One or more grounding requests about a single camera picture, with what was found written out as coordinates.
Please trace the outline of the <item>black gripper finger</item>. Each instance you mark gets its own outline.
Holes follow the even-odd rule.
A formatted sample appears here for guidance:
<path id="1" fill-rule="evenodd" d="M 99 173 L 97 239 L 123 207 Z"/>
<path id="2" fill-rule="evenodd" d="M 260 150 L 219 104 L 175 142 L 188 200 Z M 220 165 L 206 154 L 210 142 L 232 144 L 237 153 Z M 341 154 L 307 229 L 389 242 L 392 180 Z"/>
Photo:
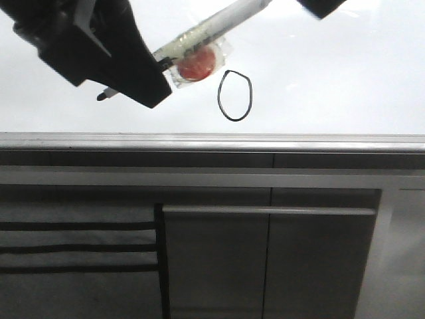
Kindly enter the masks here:
<path id="1" fill-rule="evenodd" d="M 324 19 L 337 10 L 345 0 L 297 0 L 298 3 L 318 19 Z"/>
<path id="2" fill-rule="evenodd" d="M 129 1 L 2 1 L 13 30 L 74 86 L 98 82 L 154 108 L 171 94 Z"/>

